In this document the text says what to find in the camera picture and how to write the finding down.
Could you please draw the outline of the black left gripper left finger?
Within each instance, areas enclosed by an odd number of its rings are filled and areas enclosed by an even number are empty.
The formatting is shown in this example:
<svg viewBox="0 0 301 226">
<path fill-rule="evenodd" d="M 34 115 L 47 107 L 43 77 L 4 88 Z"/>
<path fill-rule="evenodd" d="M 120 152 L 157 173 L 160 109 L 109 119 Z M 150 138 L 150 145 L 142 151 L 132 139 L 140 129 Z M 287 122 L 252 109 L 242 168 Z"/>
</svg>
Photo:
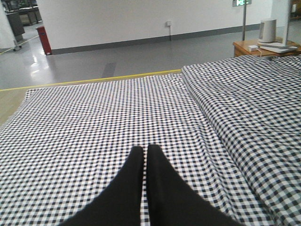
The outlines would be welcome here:
<svg viewBox="0 0 301 226">
<path fill-rule="evenodd" d="M 134 146 L 110 184 L 62 226 L 139 226 L 143 186 L 143 149 Z"/>
</svg>

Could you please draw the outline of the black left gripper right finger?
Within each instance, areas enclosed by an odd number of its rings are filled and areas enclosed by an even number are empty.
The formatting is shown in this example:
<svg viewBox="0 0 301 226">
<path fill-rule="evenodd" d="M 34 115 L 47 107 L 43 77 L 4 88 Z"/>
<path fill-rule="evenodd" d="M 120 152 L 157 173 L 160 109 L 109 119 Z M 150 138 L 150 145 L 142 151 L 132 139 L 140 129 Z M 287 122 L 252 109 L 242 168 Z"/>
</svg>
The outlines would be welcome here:
<svg viewBox="0 0 301 226">
<path fill-rule="evenodd" d="M 149 145 L 147 200 L 152 226 L 238 226 L 182 180 L 159 145 Z"/>
</svg>

